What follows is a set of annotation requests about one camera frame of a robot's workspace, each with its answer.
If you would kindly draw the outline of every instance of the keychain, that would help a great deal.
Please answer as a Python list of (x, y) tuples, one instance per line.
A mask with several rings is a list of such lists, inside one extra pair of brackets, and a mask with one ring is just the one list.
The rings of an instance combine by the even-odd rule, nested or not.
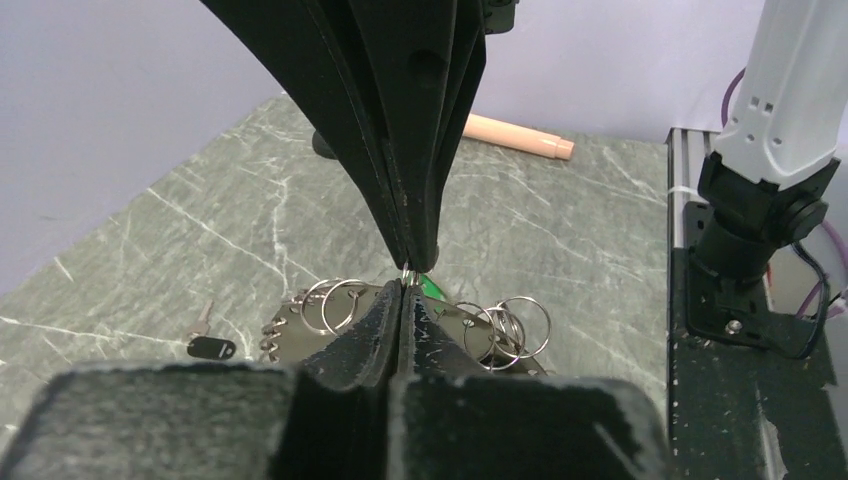
[(233, 358), (236, 353), (236, 344), (231, 340), (206, 336), (212, 328), (209, 325), (209, 315), (212, 313), (214, 304), (214, 300), (209, 300), (203, 307), (200, 317), (186, 332), (188, 340), (186, 353), (190, 357), (223, 361)]
[[(432, 280), (421, 275), (419, 281), (428, 297), (434, 320), (483, 368), (492, 372), (545, 375), (545, 370), (534, 357), (547, 347), (552, 322), (547, 309), (539, 302), (522, 296), (502, 300), (488, 308), (470, 302), (451, 303), (446, 301), (447, 295)], [(306, 332), (315, 335), (313, 346), (323, 348), (321, 345), (326, 345), (332, 337), (358, 321), (382, 289), (380, 285), (356, 279), (336, 278), (298, 291), (291, 300), (283, 303), (271, 322), (262, 327), (259, 361), (277, 363), (282, 358), (298, 361), (305, 350), (303, 335)], [(527, 348), (524, 323), (509, 308), (518, 301), (535, 305), (547, 324), (542, 343), (533, 351)], [(283, 352), (281, 345), (286, 342), (285, 337), (299, 340), (297, 344), (289, 345), (286, 349), (289, 351)]]

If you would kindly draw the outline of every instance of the metal key ring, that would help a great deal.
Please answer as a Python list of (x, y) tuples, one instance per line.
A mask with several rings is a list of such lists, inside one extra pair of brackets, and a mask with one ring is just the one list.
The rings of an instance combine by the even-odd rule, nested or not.
[[(519, 354), (524, 351), (524, 348), (527, 346), (527, 332), (524, 329), (524, 323), (518, 318), (518, 315), (512, 313), (508, 306), (504, 305), (502, 307), (506, 312), (498, 312), (496, 318), (498, 319), (498, 323), (500, 324), (501, 329), (503, 330), (504, 339), (506, 343), (509, 344), (510, 347), (515, 348), (516, 354)], [(507, 333), (507, 322), (503, 320), (503, 317), (509, 321), (510, 329), (512, 330), (511, 336)]]
[[(332, 330), (324, 330), (324, 329), (321, 329), (321, 328), (315, 328), (312, 325), (310, 325), (309, 321), (306, 320), (306, 307), (307, 307), (307, 305), (309, 305), (309, 298), (312, 297), (313, 292), (315, 292), (319, 288), (323, 287), (324, 285), (327, 285), (327, 284), (332, 283), (332, 282), (340, 282), (340, 281), (341, 281), (341, 279), (338, 279), (338, 278), (331, 278), (329, 280), (321, 280), (320, 282), (316, 283), (315, 285), (312, 285), (312, 287), (310, 287), (309, 290), (307, 290), (306, 293), (303, 295), (303, 299), (300, 301), (300, 320), (303, 322), (303, 325), (306, 327), (306, 329), (309, 330), (310, 332), (312, 332), (316, 335), (333, 335), (334, 334)], [(351, 313), (348, 316), (353, 317), (353, 312), (354, 312), (354, 309), (351, 309)]]
[(518, 318), (518, 316), (516, 314), (512, 313), (506, 307), (491, 307), (491, 309), (492, 310), (498, 309), (497, 311), (499, 313), (503, 313), (509, 319), (510, 326), (512, 327), (513, 332), (515, 333), (515, 336), (520, 338), (520, 340), (511, 338), (509, 336), (509, 334), (506, 333), (505, 323), (500, 322), (501, 327), (503, 328), (503, 331), (504, 331), (504, 337), (507, 339), (508, 343), (515, 342), (515, 344), (514, 344), (515, 353), (510, 353), (510, 352), (504, 350), (504, 348), (501, 347), (501, 345), (499, 343), (495, 343), (495, 348), (500, 353), (502, 353), (503, 355), (515, 360), (514, 362), (510, 363), (510, 365), (515, 365), (515, 363), (517, 363), (519, 360), (521, 360), (521, 352), (523, 352), (524, 349), (527, 347), (527, 331), (524, 329), (524, 323), (521, 321), (521, 319)]
[(333, 292), (335, 292), (337, 288), (343, 287), (345, 285), (366, 286), (367, 284), (362, 280), (349, 278), (347, 280), (342, 280), (341, 282), (333, 285), (332, 288), (327, 290), (327, 295), (324, 297), (324, 300), (321, 301), (321, 321), (324, 322), (324, 326), (327, 327), (327, 330), (329, 330), (333, 335), (337, 337), (339, 336), (339, 332), (337, 332), (337, 330), (341, 329), (342, 327), (353, 321), (353, 316), (356, 315), (356, 307), (359, 305), (359, 294), (354, 292), (351, 296), (351, 298), (353, 298), (353, 305), (350, 307), (350, 313), (348, 313), (347, 317), (345, 317), (344, 320), (342, 320), (338, 325), (336, 325), (335, 328), (330, 326), (330, 322), (329, 320), (327, 320), (327, 300), (330, 299), (330, 297), (333, 295)]
[[(489, 354), (491, 354), (492, 352), (495, 351), (495, 343), (497, 343), (497, 327), (495, 326), (495, 319), (492, 318), (492, 315), (489, 312), (487, 312), (485, 308), (481, 307), (480, 305), (477, 305), (476, 303), (459, 302), (459, 303), (455, 303), (454, 307), (459, 308), (461, 305), (468, 305), (469, 307), (476, 308), (478, 310), (478, 312), (474, 313), (474, 318), (480, 318), (480, 314), (482, 313), (482, 314), (486, 315), (486, 317), (488, 317), (489, 325), (492, 326), (492, 345), (489, 347), (489, 349), (486, 351), (486, 353), (483, 354), (482, 357), (475, 358), (475, 360), (477, 362), (479, 362), (482, 358), (485, 358), (487, 355), (489, 355)], [(463, 330), (463, 333), (462, 333), (462, 345), (465, 347), (465, 351), (470, 354), (471, 349), (468, 347), (468, 329), (469, 328), (471, 328), (470, 325), (465, 325), (465, 329)]]
[(522, 359), (533, 358), (536, 355), (542, 353), (542, 350), (544, 350), (545, 347), (548, 346), (548, 342), (550, 342), (550, 340), (551, 340), (551, 332), (552, 332), (552, 329), (553, 329), (553, 322), (551, 321), (551, 314), (548, 313), (548, 310), (545, 307), (543, 307), (541, 303), (537, 302), (535, 299), (533, 299), (531, 297), (524, 297), (524, 296), (511, 297), (511, 298), (507, 298), (506, 300), (502, 300), (502, 301), (498, 302), (498, 307), (504, 307), (509, 302), (514, 302), (514, 301), (517, 301), (517, 300), (524, 300), (525, 302), (530, 302), (530, 303), (536, 305), (537, 307), (539, 307), (539, 309), (542, 310), (542, 313), (545, 315), (545, 323), (547, 323), (547, 325), (548, 325), (548, 333), (545, 335), (545, 340), (542, 342), (541, 345), (539, 345), (539, 348), (537, 348), (534, 352), (518, 355), (518, 358), (522, 358)]
[[(521, 324), (521, 321), (518, 320), (518, 317), (516, 317), (514, 313), (510, 312), (509, 309), (507, 309), (505, 307), (495, 306), (495, 307), (489, 307), (489, 308), (485, 309), (485, 311), (489, 314), (491, 314), (492, 312), (500, 312), (500, 313), (504, 313), (506, 315), (511, 315), (513, 318), (515, 318), (516, 321), (518, 321), (518, 325), (520, 325), (520, 328), (521, 328), (522, 337), (524, 337), (524, 325)], [(518, 363), (519, 361), (521, 361), (521, 357), (518, 356), (518, 355), (515, 355), (515, 356), (507, 355), (508, 357), (510, 357), (512, 359), (512, 360), (509, 361), (509, 363), (507, 363), (506, 365), (501, 365), (500, 367), (495, 366), (495, 350), (497, 350), (497, 351), (499, 351), (503, 354), (506, 354), (506, 352), (501, 348), (501, 346), (498, 345), (498, 335), (499, 334), (500, 334), (500, 330), (498, 330), (497, 327), (495, 326), (492, 329), (492, 347), (493, 347), (493, 349), (491, 351), (492, 361), (489, 363), (489, 366), (483, 365), (483, 368), (485, 368), (486, 370), (488, 370), (490, 372), (500, 372), (502, 370), (506, 370), (506, 369), (512, 367), (513, 365), (515, 365), (516, 363)], [(524, 350), (524, 346), (525, 345), (522, 342), (518, 351), (520, 352), (520, 351)]]
[(403, 270), (400, 272), (400, 284), (404, 287), (421, 285), (421, 274), (410, 270), (409, 263), (404, 263)]

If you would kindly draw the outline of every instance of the green tag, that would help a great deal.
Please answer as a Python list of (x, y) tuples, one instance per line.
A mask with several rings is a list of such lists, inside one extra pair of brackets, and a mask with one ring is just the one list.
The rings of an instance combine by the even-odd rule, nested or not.
[(447, 297), (438, 285), (433, 282), (427, 275), (421, 275), (421, 290), (424, 295), (435, 298), (436, 300), (447, 301)]

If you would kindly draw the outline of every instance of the black plastic base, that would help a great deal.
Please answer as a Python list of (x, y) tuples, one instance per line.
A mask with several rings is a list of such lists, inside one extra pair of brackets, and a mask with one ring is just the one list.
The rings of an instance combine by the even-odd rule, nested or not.
[(827, 339), (796, 361), (691, 335), (687, 263), (685, 250), (670, 249), (668, 428), (678, 478), (848, 479)]
[(686, 329), (692, 335), (731, 345), (759, 349), (779, 345), (788, 352), (800, 351), (813, 329), (809, 319), (771, 312), (761, 281), (741, 285), (697, 265), (693, 251), (712, 221), (712, 213), (712, 207), (698, 202), (689, 202), (683, 209)]

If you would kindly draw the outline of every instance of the small key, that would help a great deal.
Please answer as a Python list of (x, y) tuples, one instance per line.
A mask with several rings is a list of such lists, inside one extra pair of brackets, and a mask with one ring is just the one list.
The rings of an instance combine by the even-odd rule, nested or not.
[(236, 353), (236, 344), (222, 338), (194, 337), (188, 343), (186, 353), (204, 360), (229, 360)]
[(188, 340), (192, 340), (197, 337), (205, 337), (206, 334), (209, 333), (209, 330), (211, 328), (209, 325), (209, 314), (212, 313), (212, 306), (214, 304), (214, 300), (209, 300), (206, 303), (206, 306), (203, 307), (203, 311), (200, 312), (200, 316), (197, 317), (197, 322), (195, 322), (186, 331), (186, 337), (188, 338)]

